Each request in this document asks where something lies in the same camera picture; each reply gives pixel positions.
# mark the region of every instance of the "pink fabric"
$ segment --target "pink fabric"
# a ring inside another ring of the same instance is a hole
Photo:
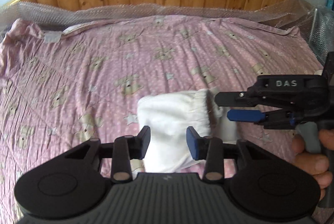
[[[152,16],[89,23],[59,43],[44,43],[36,24],[19,19],[0,45],[0,222],[19,217],[13,188],[22,173],[90,136],[104,143],[136,135],[143,96],[213,87],[240,91],[257,74],[321,68],[297,27]],[[290,132],[246,123],[239,132],[288,161],[294,157]],[[110,167],[105,161],[104,176]],[[233,173],[231,165],[225,169]],[[203,164],[187,171],[201,173]]]

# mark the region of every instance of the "teddy bear print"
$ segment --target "teddy bear print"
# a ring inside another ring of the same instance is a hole
[[[287,134],[290,138],[294,138],[294,136],[296,135],[295,130],[280,130],[280,132],[283,134]]]
[[[4,95],[7,95],[9,93],[9,89],[11,88],[13,82],[11,80],[9,80],[6,84],[6,86],[2,89],[2,93]]]
[[[122,35],[119,37],[119,39],[124,43],[132,43],[136,40],[137,35],[135,33],[133,34],[128,34],[128,35]]]
[[[290,68],[286,71],[286,74],[298,74],[298,71],[294,68]]]
[[[63,86],[62,88],[58,89],[56,92],[52,94],[51,98],[51,110],[63,105],[67,99],[67,91],[70,90],[69,86]]]
[[[157,52],[157,54],[153,56],[153,58],[159,60],[172,60],[173,56],[171,53],[175,52],[175,49],[172,48],[156,47],[154,50]]]
[[[0,162],[0,185],[5,182],[5,176],[4,176],[3,171],[2,171],[4,169],[5,169],[5,163]]]
[[[132,95],[135,92],[137,92],[139,89],[142,89],[143,86],[141,84],[138,84],[136,79],[139,78],[139,75],[137,73],[133,75],[128,75],[123,78],[120,78],[116,81],[114,81],[114,86],[120,86],[121,87],[121,93],[126,95]]]
[[[76,43],[73,47],[70,47],[68,50],[70,55],[74,55],[82,52],[84,50],[84,46],[82,46],[80,43]]]
[[[224,34],[228,35],[231,39],[238,40],[240,39],[240,36],[237,33],[234,33],[230,30],[226,30]]]
[[[34,67],[38,62],[38,58],[36,56],[34,56],[33,58],[31,58],[28,62],[28,67],[32,68]]]
[[[21,126],[19,139],[17,141],[20,149],[27,149],[29,136],[33,135],[34,132],[35,132],[34,127],[29,127],[26,125]]]
[[[91,114],[85,114],[79,118],[81,129],[75,133],[80,142],[85,142],[95,134],[95,127],[101,127],[103,124],[102,117],[94,118]]]
[[[51,77],[53,73],[54,73],[53,69],[46,69],[42,71],[40,75],[36,75],[34,81],[39,85],[43,84]]]
[[[164,20],[165,20],[165,17],[164,16],[156,16],[153,20],[153,25],[154,26],[162,26],[164,25]]]
[[[9,104],[8,109],[7,109],[7,115],[14,116],[16,113],[17,107],[18,107],[17,103]]]
[[[182,35],[183,39],[187,39],[190,37],[191,30],[187,30],[185,28],[180,30],[180,34]]]
[[[218,54],[219,56],[231,57],[227,48],[224,45],[218,45],[215,48],[216,48],[216,54]]]
[[[267,60],[272,60],[269,53],[267,53],[264,49],[260,49],[260,52],[262,53],[262,56]]]
[[[261,63],[255,64],[252,67],[252,70],[256,73],[256,75],[270,75],[269,71],[264,68],[264,65]]]
[[[108,56],[105,57],[92,57],[88,65],[89,70],[100,70],[103,66],[103,63],[109,59]]]
[[[209,84],[209,83],[212,83],[214,80],[217,80],[216,77],[210,74],[209,70],[210,68],[205,65],[202,67],[196,67],[196,68],[191,69],[190,73],[191,75],[200,74],[201,76],[203,76],[205,82]]]

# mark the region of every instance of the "human hand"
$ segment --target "human hand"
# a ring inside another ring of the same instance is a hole
[[[319,140],[326,148],[334,150],[334,130],[320,130]],[[305,142],[300,135],[296,135],[292,140],[292,149],[297,153],[293,164],[313,175],[321,188],[320,200],[322,200],[326,193],[325,188],[333,180],[332,173],[327,171],[329,167],[328,158],[322,154],[305,152]]]

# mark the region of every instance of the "star print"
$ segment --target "star print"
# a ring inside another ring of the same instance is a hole
[[[16,181],[23,175],[23,172],[21,170],[18,170],[15,172],[15,175],[16,175]]]
[[[174,79],[174,73],[166,72],[166,78],[167,78],[167,80]]]
[[[134,114],[128,113],[128,116],[124,117],[124,119],[127,121],[126,125],[130,125],[131,123],[138,123],[137,115]]]
[[[94,92],[96,90],[96,86],[90,86],[88,92]]]
[[[231,71],[233,71],[235,74],[239,73],[238,69],[231,69]]]
[[[56,130],[57,130],[57,127],[49,127],[47,129],[47,135],[50,136],[50,135],[56,135]]]
[[[262,136],[259,138],[263,142],[263,145],[267,145],[267,143],[273,142],[273,140],[269,137],[269,134],[262,133]]]
[[[32,98],[31,100],[31,104],[36,104],[38,102],[38,99],[37,98]]]
[[[124,55],[124,59],[131,59],[133,58],[133,53],[128,53],[127,55]]]

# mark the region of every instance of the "folded white cloth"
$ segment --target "folded white cloth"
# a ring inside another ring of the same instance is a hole
[[[212,134],[224,142],[235,143],[237,127],[227,119],[228,110],[217,107],[208,89],[141,98],[137,109],[139,127],[151,128],[151,142],[143,160],[145,171],[176,172],[198,162],[188,150],[189,126],[201,137]]]

